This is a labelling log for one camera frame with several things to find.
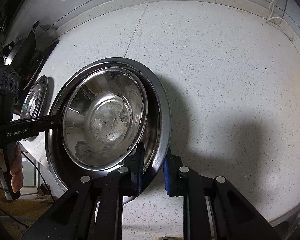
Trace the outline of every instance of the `white cable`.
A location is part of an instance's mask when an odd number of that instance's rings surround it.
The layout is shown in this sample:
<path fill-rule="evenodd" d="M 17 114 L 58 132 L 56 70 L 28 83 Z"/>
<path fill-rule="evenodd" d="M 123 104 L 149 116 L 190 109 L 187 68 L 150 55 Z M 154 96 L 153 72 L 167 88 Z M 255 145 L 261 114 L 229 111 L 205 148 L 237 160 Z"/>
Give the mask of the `white cable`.
<path fill-rule="evenodd" d="M 274 2 L 275 2 L 275 0 L 272 0 L 271 3 L 269 4 L 269 12 L 270 12 L 270 15 L 269 15 L 268 19 L 266 20 L 266 23 L 273 23 L 273 24 L 275 25 L 275 27 L 279 28 L 279 29 L 280 29 L 280 30 L 281 30 L 281 31 L 289 38 L 289 40 L 290 40 L 291 42 L 293 42 L 293 40 L 294 40 L 294 35 L 293 35 L 293 30 L 292 30 L 291 26 L 290 26 L 290 25 L 287 23 L 287 21 L 284 20 L 283 18 L 281 18 L 281 17 L 273 17 L 273 13 L 274 13 Z M 288 27 L 290 28 L 291 36 L 292 36 L 292 37 L 288 36 L 287 33 L 281 28 L 281 26 L 280 26 L 281 22 L 280 22 L 280 23 L 277 23 L 274 19 L 279 19 L 279 20 L 281 20 L 281 21 L 284 21 L 284 22 L 288 25 Z"/>

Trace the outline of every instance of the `black cable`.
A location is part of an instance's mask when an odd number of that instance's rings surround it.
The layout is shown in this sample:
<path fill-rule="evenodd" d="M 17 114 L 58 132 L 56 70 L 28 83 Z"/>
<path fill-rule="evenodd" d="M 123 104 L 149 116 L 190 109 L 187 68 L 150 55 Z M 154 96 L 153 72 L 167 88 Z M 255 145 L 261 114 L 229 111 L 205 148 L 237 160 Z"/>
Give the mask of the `black cable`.
<path fill-rule="evenodd" d="M 47 185 L 46 181 L 44 180 L 44 178 L 43 178 L 41 172 L 39 171 L 39 169 L 37 168 L 37 166 L 30 160 L 30 158 L 29 158 L 27 155 L 25 155 L 25 153 L 24 153 L 23 151 L 20 150 L 20 152 L 22 152 L 22 154 L 28 159 L 28 161 L 30 161 L 30 162 L 32 163 L 32 165 L 37 169 L 38 173 L 40 174 L 40 177 L 42 178 L 44 184 L 46 185 L 47 190 L 48 190 L 49 193 L 50 193 L 50 196 L 51 196 L 53 202 L 56 202 L 56 201 L 54 200 L 53 196 L 52 196 L 52 193 L 51 193 L 50 189 L 48 188 L 48 185 Z"/>
<path fill-rule="evenodd" d="M 18 219 L 14 218 L 12 215 L 9 215 L 7 212 L 5 212 L 1 207 L 0 207 L 0 210 L 5 213 L 7 216 L 9 216 L 10 218 L 12 218 L 13 220 L 15 220 L 15 222 L 23 225 L 24 227 L 26 228 L 29 228 L 29 226 L 27 226 L 26 224 L 22 223 L 21 221 L 19 221 Z"/>

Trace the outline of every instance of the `power cord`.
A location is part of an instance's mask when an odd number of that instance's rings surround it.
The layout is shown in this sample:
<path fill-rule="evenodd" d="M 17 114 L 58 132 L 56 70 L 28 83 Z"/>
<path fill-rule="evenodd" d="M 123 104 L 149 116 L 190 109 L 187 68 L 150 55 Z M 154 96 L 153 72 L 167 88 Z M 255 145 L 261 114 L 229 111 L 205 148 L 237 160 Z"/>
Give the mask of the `power cord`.
<path fill-rule="evenodd" d="M 289 38 L 289 40 L 291 41 L 291 42 L 293 42 L 293 40 L 294 40 L 294 35 L 293 35 L 293 30 L 292 30 L 292 28 L 291 28 L 291 26 L 287 23 L 287 21 L 286 20 L 284 20 L 283 18 L 281 18 L 281 17 L 273 17 L 273 13 L 274 13 L 274 2 L 275 2 L 275 0 L 272 0 L 271 1 L 271 3 L 269 4 L 269 12 L 270 12 L 270 15 L 269 15 L 269 17 L 268 17 L 268 19 L 266 20 L 266 22 L 267 23 L 272 23 L 272 24 L 274 24 L 274 26 L 276 27 L 276 28 L 279 28 L 288 38 Z M 280 23 L 277 23 L 276 21 L 275 21 L 275 19 L 279 19 L 280 20 Z M 281 24 L 281 22 L 282 21 L 284 21 L 287 25 L 288 25 L 288 27 L 290 28 L 290 31 L 291 31 L 291 36 L 292 37 L 290 37 L 289 35 L 287 35 L 287 33 L 281 28 L 281 26 L 280 26 L 280 24 Z"/>
<path fill-rule="evenodd" d="M 22 154 L 24 155 L 24 157 L 26 157 L 26 158 L 28 159 L 28 161 L 30 161 L 30 162 L 32 163 L 32 165 L 36 168 L 36 170 L 37 170 L 38 173 L 40 174 L 40 177 L 42 178 L 44 184 L 46 185 L 46 188 L 47 188 L 47 190 L 49 191 L 49 194 L 50 194 L 50 196 L 51 196 L 53 202 L 56 202 L 56 201 L 54 200 L 53 196 L 52 196 L 52 193 L 51 193 L 50 189 L 48 188 L 48 185 L 47 185 L 46 181 L 44 180 L 44 178 L 43 178 L 41 172 L 39 171 L 39 169 L 37 168 L 37 166 L 30 160 L 30 158 L 29 158 L 27 155 L 25 155 L 25 153 L 24 153 L 23 151 L 21 151 L 21 153 L 22 153 Z"/>
<path fill-rule="evenodd" d="M 13 216 L 11 216 L 10 214 L 8 214 L 7 212 L 5 212 L 1 207 L 0 207 L 0 210 L 5 213 L 8 217 L 12 218 L 13 220 L 15 220 L 15 222 L 23 225 L 24 227 L 26 228 L 29 228 L 29 226 L 27 226 L 26 224 L 22 223 L 21 221 L 19 221 L 18 219 L 14 218 Z"/>

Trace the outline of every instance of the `pot lid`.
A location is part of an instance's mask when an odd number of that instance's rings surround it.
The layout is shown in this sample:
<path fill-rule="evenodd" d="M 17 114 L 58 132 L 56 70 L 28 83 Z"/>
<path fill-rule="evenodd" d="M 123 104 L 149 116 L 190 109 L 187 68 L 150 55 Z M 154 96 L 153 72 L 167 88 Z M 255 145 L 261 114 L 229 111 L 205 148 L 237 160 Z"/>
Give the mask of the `pot lid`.
<path fill-rule="evenodd" d="M 43 114 L 47 86 L 48 79 L 46 76 L 40 77 L 34 83 L 21 108 L 20 119 L 37 117 Z"/>

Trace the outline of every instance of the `small metal bowl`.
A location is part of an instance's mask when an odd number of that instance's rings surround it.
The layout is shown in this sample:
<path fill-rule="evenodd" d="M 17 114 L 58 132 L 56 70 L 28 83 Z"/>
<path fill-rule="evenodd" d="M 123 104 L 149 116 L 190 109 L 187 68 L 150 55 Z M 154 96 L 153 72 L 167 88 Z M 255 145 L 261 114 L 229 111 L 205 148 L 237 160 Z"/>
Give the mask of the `small metal bowl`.
<path fill-rule="evenodd" d="M 80 167 L 102 171 L 120 163 L 140 141 L 147 118 L 146 91 L 132 72 L 108 67 L 74 90 L 63 114 L 63 143 Z"/>

